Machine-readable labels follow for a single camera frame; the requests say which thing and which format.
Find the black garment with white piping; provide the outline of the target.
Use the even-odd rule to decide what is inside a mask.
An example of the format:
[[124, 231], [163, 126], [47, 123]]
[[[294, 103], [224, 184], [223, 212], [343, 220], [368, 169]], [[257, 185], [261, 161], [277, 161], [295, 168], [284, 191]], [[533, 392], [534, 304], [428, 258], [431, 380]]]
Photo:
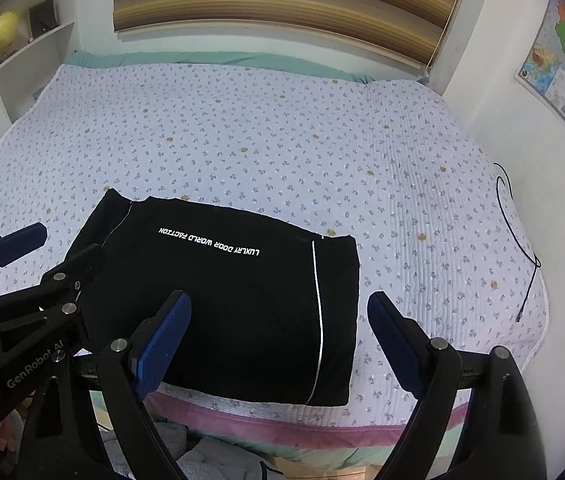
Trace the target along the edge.
[[237, 401], [347, 404], [360, 289], [352, 237], [109, 191], [70, 253], [90, 245], [104, 249], [104, 267], [78, 298], [90, 350], [132, 335], [181, 290], [191, 318], [164, 382]]

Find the white floral quilt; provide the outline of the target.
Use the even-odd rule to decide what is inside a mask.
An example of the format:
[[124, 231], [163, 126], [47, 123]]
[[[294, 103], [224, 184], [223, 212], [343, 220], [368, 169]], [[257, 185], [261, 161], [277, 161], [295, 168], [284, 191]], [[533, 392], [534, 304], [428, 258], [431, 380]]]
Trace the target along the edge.
[[350, 235], [362, 295], [382, 290], [459, 349], [504, 346], [526, 366], [546, 333], [543, 278], [501, 172], [415, 81], [61, 66], [0, 140], [0, 234], [48, 229], [0, 270], [0, 292], [57, 264], [109, 190]]

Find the white bookshelf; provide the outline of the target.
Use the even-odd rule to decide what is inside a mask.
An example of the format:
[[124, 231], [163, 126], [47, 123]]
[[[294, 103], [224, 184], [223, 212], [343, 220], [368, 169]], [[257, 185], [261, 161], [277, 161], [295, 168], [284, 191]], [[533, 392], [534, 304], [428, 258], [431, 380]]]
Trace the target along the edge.
[[0, 0], [19, 15], [17, 50], [0, 55], [0, 138], [27, 113], [80, 43], [75, 0]]

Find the green bed sheet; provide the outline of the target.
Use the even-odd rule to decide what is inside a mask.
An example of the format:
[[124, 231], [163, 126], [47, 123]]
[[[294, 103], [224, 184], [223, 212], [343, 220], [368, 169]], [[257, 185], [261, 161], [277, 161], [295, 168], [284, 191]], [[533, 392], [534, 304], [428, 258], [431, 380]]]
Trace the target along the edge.
[[74, 51], [64, 60], [66, 64], [88, 68], [111, 68], [140, 64], [206, 64], [278, 70], [303, 76], [323, 77], [370, 84], [375, 79], [368, 75], [347, 73], [302, 58], [278, 54], [249, 52], [136, 52], [112, 55], [96, 55]]

